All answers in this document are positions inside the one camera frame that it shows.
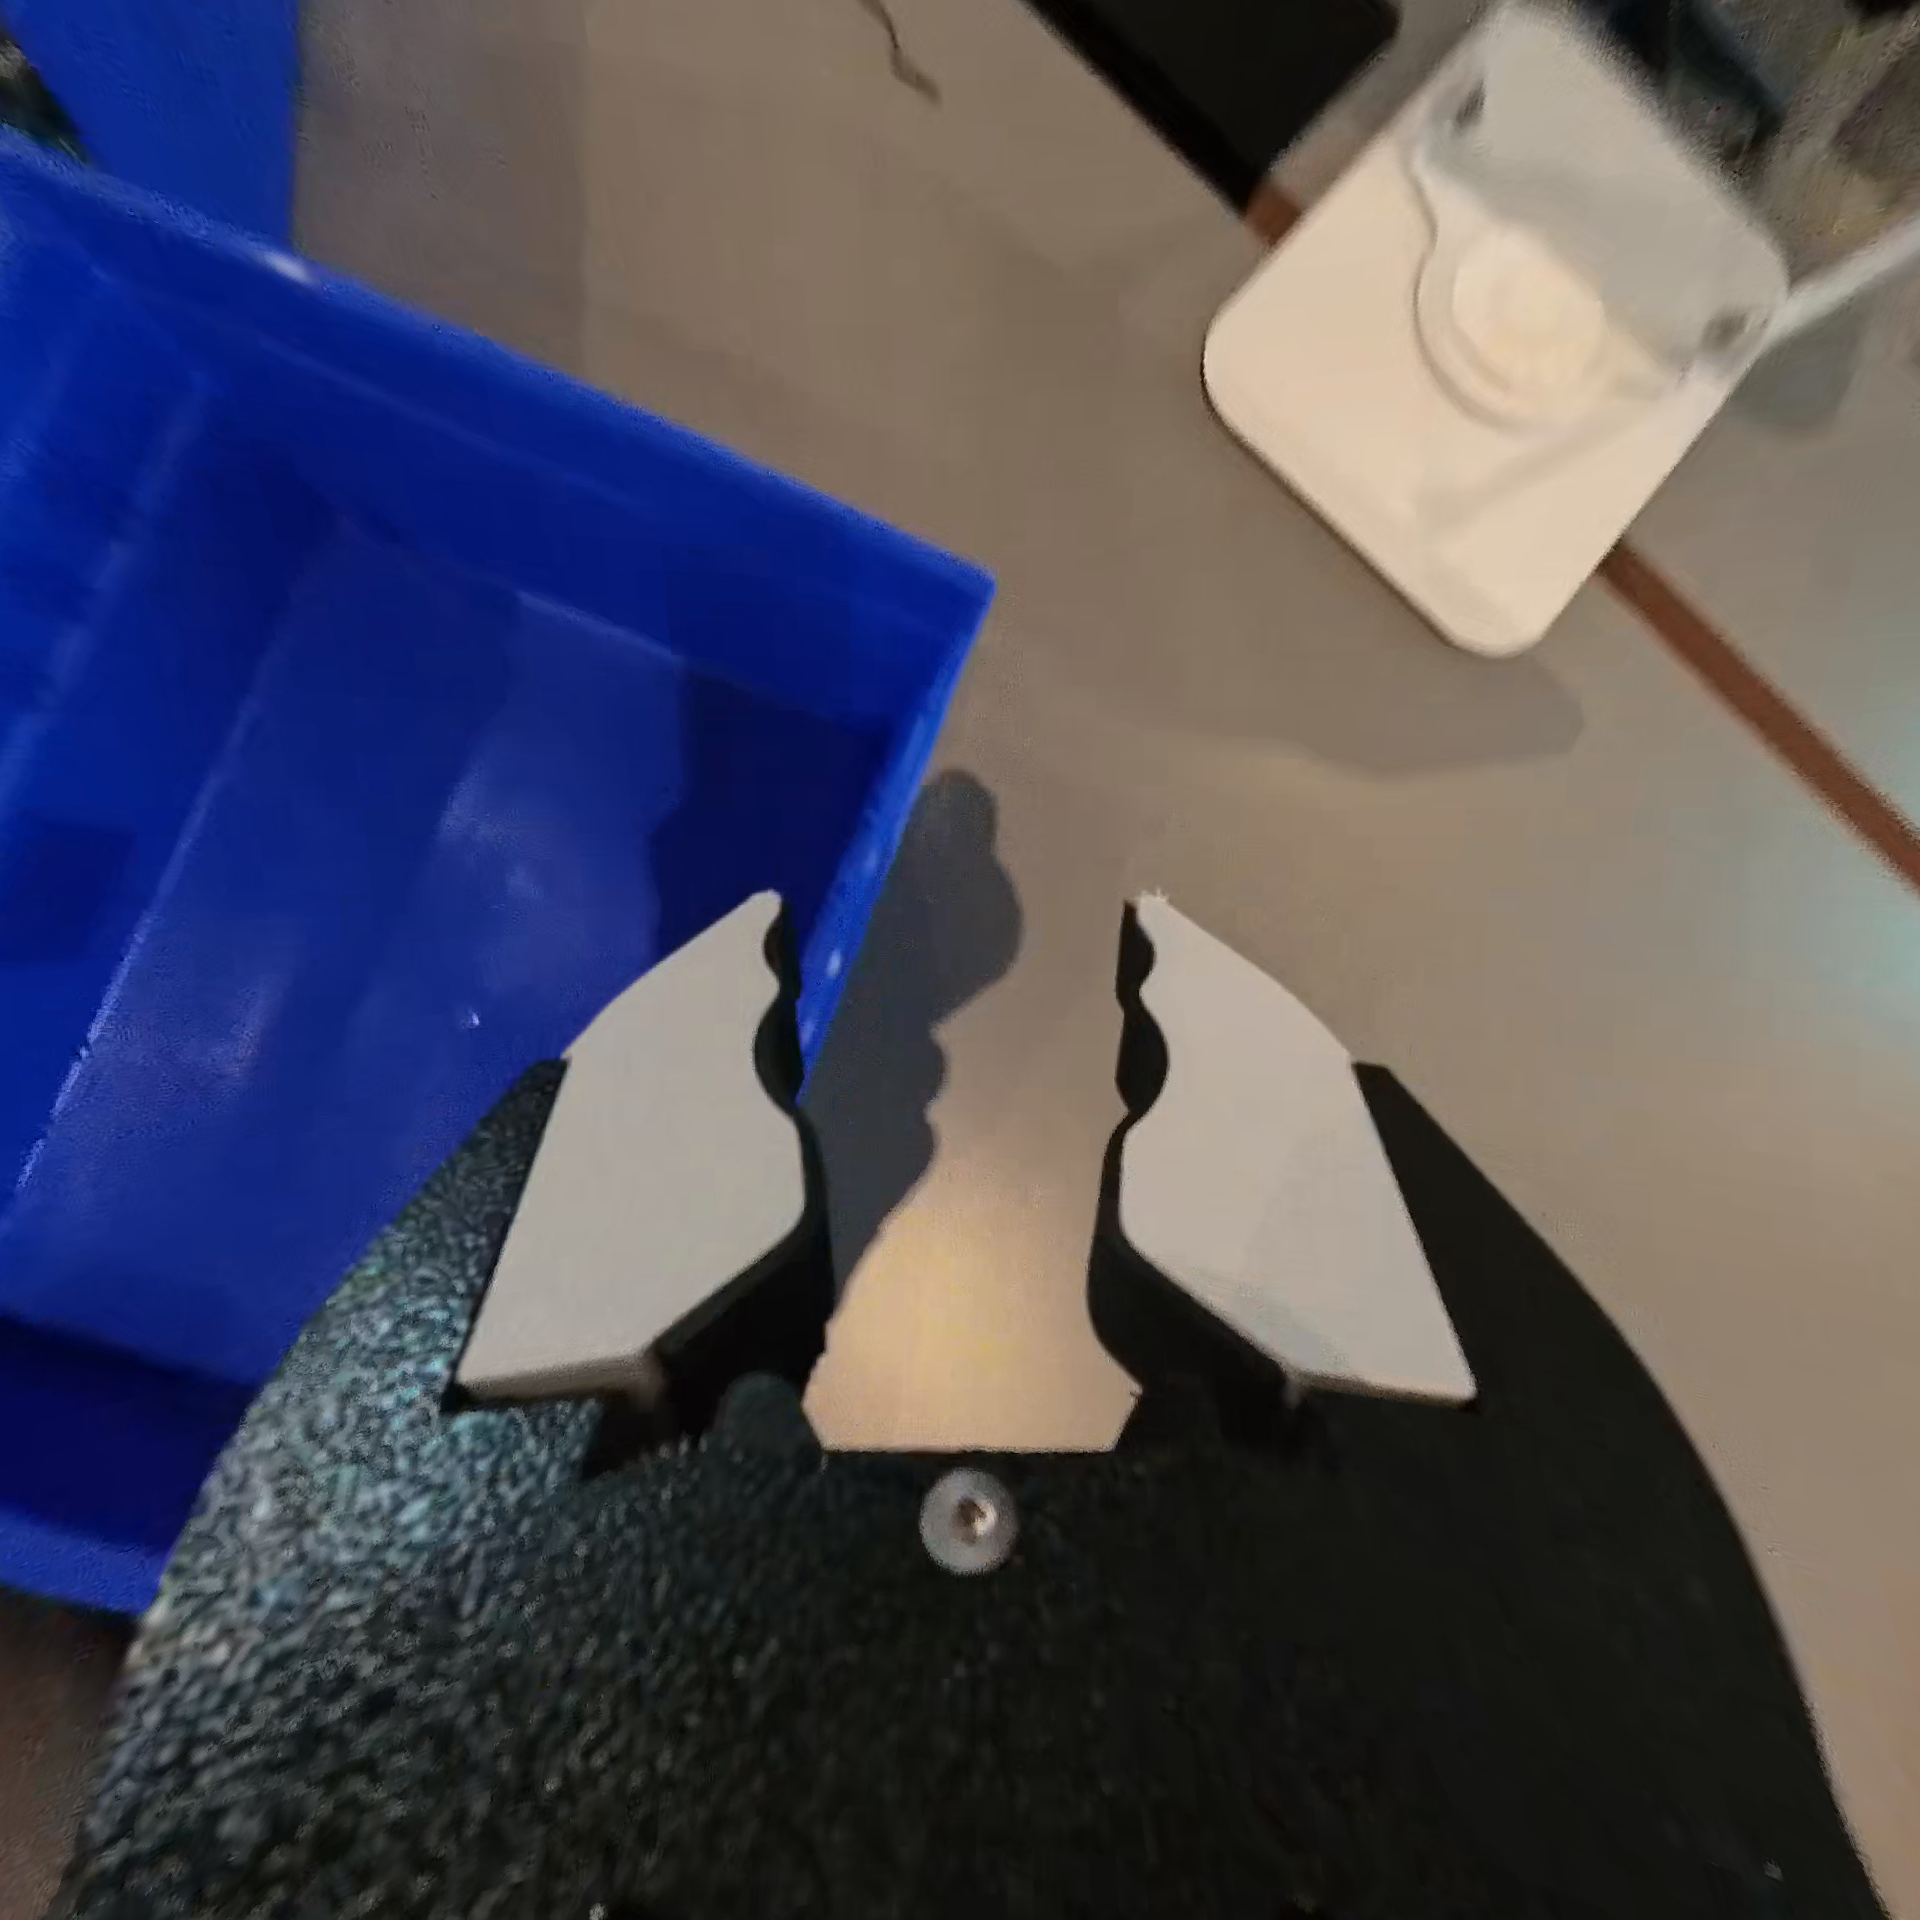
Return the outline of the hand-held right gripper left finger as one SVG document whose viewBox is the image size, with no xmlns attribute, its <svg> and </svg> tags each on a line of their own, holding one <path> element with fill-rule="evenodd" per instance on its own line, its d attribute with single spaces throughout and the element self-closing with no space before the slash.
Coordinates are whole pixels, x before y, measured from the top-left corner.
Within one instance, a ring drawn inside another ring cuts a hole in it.
<svg viewBox="0 0 1920 1920">
<path fill-rule="evenodd" d="M 837 1308 L 803 1089 L 791 915 L 760 891 L 570 1045 L 454 1404 L 601 1404 L 616 1454 L 708 1431 L 742 1380 L 803 1399 Z"/>
</svg>

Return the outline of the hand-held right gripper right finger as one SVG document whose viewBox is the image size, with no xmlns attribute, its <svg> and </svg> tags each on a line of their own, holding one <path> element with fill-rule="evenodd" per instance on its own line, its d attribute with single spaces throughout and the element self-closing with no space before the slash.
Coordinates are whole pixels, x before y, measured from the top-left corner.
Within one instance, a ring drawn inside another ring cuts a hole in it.
<svg viewBox="0 0 1920 1920">
<path fill-rule="evenodd" d="M 1092 1330 L 1142 1404 L 1281 1423 L 1311 1395 L 1477 1403 L 1353 1053 L 1173 904 L 1122 908 Z"/>
</svg>

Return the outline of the white square stand base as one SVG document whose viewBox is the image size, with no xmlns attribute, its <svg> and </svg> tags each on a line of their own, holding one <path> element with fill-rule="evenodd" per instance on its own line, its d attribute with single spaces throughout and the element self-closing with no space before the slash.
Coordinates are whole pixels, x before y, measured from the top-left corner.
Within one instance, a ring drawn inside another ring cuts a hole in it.
<svg viewBox="0 0 1920 1920">
<path fill-rule="evenodd" d="M 1218 311 L 1203 374 L 1403 601 L 1503 660 L 1714 422 L 1788 289 L 1597 28 L 1496 5 Z"/>
</svg>

